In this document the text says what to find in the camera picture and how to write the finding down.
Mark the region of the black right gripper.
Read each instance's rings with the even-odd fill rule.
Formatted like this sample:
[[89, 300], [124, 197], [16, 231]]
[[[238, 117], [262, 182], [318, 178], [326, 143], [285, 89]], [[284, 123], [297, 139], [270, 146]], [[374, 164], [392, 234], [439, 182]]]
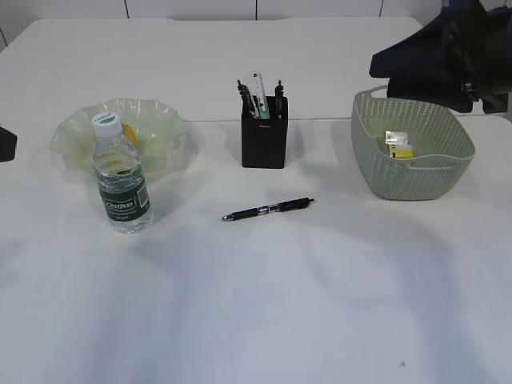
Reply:
[[505, 113], [511, 93], [511, 8], [443, 7], [415, 34], [373, 55], [387, 97], [469, 113]]

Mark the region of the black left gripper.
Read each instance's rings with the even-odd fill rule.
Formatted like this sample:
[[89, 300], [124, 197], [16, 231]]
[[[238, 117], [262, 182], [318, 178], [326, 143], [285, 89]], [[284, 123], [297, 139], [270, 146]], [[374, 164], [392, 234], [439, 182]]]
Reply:
[[0, 162], [13, 161], [16, 154], [18, 136], [0, 127]]

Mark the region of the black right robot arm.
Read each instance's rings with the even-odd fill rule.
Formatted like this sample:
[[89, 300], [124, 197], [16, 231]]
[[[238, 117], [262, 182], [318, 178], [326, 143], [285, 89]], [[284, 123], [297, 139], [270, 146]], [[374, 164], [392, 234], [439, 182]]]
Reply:
[[469, 113], [505, 113], [511, 94], [511, 9], [447, 1], [418, 32], [373, 55], [369, 74], [388, 81], [390, 98]]

